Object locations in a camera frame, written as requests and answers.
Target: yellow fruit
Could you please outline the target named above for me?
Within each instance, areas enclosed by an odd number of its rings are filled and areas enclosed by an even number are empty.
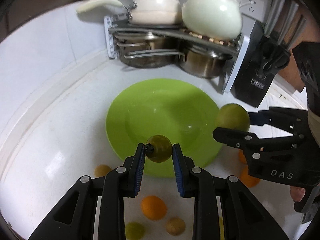
[[[128,240],[139,240],[145,233],[144,226],[137,222],[130,222],[125,226],[125,237]]]
[[[186,223],[178,217],[170,218],[165,225],[165,229],[170,235],[178,236],[186,230]]]
[[[157,196],[148,196],[141,201],[141,210],[150,220],[160,220],[167,213],[167,206]]]
[[[172,155],[172,144],[163,135],[154,135],[146,142],[146,156],[155,163],[165,162]]]
[[[242,106],[227,104],[219,110],[216,125],[217,127],[247,132],[250,128],[250,117]]]
[[[243,154],[242,150],[239,150],[238,152],[239,161],[243,164],[247,164],[247,160],[245,159],[245,156]]]
[[[94,169],[94,175],[96,177],[104,177],[106,176],[112,169],[105,164],[100,164]]]
[[[224,240],[224,228],[223,228],[222,217],[219,217],[219,227],[220,227],[220,240]]]
[[[260,182],[260,179],[250,176],[248,171],[248,166],[245,166],[241,172],[240,180],[246,187],[254,187]]]

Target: orange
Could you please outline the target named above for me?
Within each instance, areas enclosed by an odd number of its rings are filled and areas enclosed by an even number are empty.
[[[167,206],[157,196],[148,196],[141,201],[141,210],[150,220],[160,220],[167,213]]]
[[[245,156],[244,156],[242,150],[239,150],[238,156],[239,156],[239,161],[240,161],[241,163],[247,164],[247,160],[245,159]]]
[[[246,185],[246,187],[254,187],[260,182],[260,179],[252,177],[248,174],[248,166],[245,166],[242,170],[240,180]]]

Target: white countertop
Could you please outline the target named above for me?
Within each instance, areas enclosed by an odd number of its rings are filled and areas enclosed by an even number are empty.
[[[206,92],[218,107],[230,102],[247,111],[269,106],[304,107],[303,100],[275,84],[255,109],[230,93],[221,95],[208,80],[175,65],[134,69],[108,60],[102,22],[83,23],[74,8],[73,4],[44,14],[0,44],[4,55],[0,58],[4,66],[0,89],[5,91],[0,103],[7,106],[0,112],[0,208],[7,222],[25,238],[80,176],[93,176],[98,164],[112,168],[122,164],[108,143],[105,116],[112,100],[136,82],[183,80]],[[259,137],[286,134],[267,125],[250,131]],[[237,150],[224,146],[206,169],[225,178],[238,176],[241,168]],[[262,181],[252,192],[290,239],[295,239],[301,214],[293,210],[289,187]],[[149,231],[144,239],[171,237],[164,231],[165,220],[152,222],[140,211],[140,200],[150,194],[168,204],[166,218],[179,215],[186,221],[186,232],[175,239],[191,239],[193,200],[179,197],[174,179],[144,176],[138,197],[125,200],[125,220],[145,223]]]

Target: metal dish rack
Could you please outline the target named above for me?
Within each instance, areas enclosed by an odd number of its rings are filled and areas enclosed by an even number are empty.
[[[188,31],[181,31],[179,27],[168,29],[167,26],[158,26],[157,28],[151,28],[152,26],[132,26],[128,23],[126,15],[113,15],[104,17],[106,43],[108,49],[108,55],[110,58],[119,58],[118,48],[113,38],[114,32],[139,32],[148,33],[152,32],[159,36],[168,36],[177,38],[180,40],[190,41],[206,46],[209,49],[217,50],[221,53],[229,54],[233,56],[233,64],[228,71],[225,71],[223,76],[223,85],[221,92],[229,92],[236,76],[239,72],[240,66],[248,49],[250,38],[246,35],[240,34],[233,43],[222,44],[215,42],[213,39],[204,39],[202,35],[190,35]]]

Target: brown fruit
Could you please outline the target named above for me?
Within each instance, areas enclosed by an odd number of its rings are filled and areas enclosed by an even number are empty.
[[[238,152],[238,156],[239,156],[239,161],[243,164],[247,164],[247,160],[245,159],[245,156],[243,154],[242,150],[239,150]]]
[[[178,217],[170,218],[165,225],[165,229],[170,235],[178,236],[186,230],[186,223]]]
[[[248,166],[245,166],[241,172],[240,180],[246,187],[254,187],[260,182],[260,179],[250,176],[248,171]]]
[[[94,175],[98,177],[104,177],[106,176],[112,169],[105,164],[100,164],[94,169]]]

